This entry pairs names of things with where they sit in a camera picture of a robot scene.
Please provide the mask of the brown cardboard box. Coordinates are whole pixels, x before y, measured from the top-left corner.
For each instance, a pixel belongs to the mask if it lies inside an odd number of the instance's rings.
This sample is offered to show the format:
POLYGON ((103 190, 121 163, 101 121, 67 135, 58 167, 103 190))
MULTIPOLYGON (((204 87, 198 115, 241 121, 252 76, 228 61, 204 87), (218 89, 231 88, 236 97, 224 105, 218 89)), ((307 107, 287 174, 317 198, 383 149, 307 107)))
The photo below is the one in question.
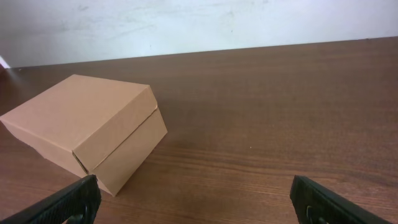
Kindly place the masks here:
POLYGON ((117 195, 167 134, 149 85, 71 75, 1 116, 18 140, 117 195))

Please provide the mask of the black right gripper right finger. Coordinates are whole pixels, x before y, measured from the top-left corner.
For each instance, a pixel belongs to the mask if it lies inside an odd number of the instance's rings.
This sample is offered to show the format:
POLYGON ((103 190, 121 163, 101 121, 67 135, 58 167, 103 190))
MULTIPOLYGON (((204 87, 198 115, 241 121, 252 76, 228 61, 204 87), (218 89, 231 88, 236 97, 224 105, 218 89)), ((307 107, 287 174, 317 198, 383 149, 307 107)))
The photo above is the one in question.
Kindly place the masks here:
POLYGON ((290 199, 300 224, 390 224, 306 176, 294 177, 290 199))

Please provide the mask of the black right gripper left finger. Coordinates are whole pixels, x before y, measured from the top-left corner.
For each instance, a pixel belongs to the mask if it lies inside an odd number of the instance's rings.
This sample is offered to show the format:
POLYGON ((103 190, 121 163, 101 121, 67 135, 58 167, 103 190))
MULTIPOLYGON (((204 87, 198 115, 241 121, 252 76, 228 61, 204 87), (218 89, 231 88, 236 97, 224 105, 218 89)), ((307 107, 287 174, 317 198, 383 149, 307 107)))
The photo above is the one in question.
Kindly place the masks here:
POLYGON ((8 224, 93 224, 101 204, 101 191, 93 174, 7 217, 8 224))

